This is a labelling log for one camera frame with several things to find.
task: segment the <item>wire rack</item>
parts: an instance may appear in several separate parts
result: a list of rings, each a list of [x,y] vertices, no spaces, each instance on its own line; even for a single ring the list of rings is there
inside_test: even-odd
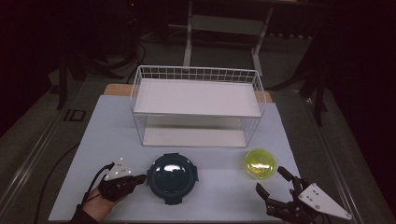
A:
[[[131,92],[131,109],[134,114],[134,107],[139,94],[139,87],[144,78],[156,79],[185,79],[213,82],[233,82],[249,83],[255,91],[256,100],[261,115],[265,111],[265,94],[262,87],[261,76],[256,70],[216,68],[216,67],[185,67],[185,66],[154,66],[140,65],[135,74],[134,85]],[[139,133],[140,140],[143,142],[148,116],[134,114],[134,121]],[[246,144],[252,138],[260,119],[243,118],[242,126]]]

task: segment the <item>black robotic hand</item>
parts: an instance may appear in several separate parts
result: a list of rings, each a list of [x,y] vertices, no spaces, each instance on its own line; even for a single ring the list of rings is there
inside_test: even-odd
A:
[[[134,192],[136,185],[141,185],[146,181],[145,175],[128,175],[113,180],[105,180],[105,177],[102,178],[98,189],[102,197],[111,202],[116,202]]]

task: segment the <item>gray floor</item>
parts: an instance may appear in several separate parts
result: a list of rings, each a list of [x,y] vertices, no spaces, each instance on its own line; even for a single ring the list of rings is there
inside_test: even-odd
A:
[[[147,52],[145,64],[182,65],[184,33],[173,35],[167,43],[148,39],[142,40]],[[291,77],[308,46],[309,40],[301,38],[267,37],[260,53],[264,86],[272,86]],[[219,47],[195,39],[191,66],[252,69],[249,49],[244,47]],[[143,55],[143,49],[139,48],[138,53]],[[106,85],[124,83],[133,68],[134,65],[117,71],[125,77],[123,80],[101,77],[89,69],[90,75],[84,82],[69,78],[69,99],[64,110],[56,110],[58,96],[47,93],[0,139],[0,192],[6,192],[29,153],[42,149],[37,163],[31,165],[32,172],[27,173],[30,177],[26,178],[24,188],[14,192],[14,200],[7,204],[6,209],[1,208],[4,213],[0,223],[33,223],[38,197],[50,169],[66,150],[81,139]],[[54,83],[57,82],[57,71],[49,76]],[[322,114],[323,127],[319,128],[312,117],[312,105],[296,92],[300,86],[301,83],[296,83],[271,94],[301,176],[319,183],[344,207],[356,207],[357,210],[352,211],[352,223],[396,223],[332,94],[325,92],[324,101],[329,111]],[[82,122],[65,121],[67,109],[85,110],[86,118]],[[47,223],[73,156],[73,152],[67,155],[51,175],[40,208],[39,223]],[[332,218],[332,223],[348,222]]]

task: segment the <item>yellow round container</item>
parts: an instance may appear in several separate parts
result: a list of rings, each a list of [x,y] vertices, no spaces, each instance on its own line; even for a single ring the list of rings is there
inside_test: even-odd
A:
[[[253,177],[264,179],[276,170],[276,161],[269,152],[262,148],[254,148],[245,157],[247,173]]]

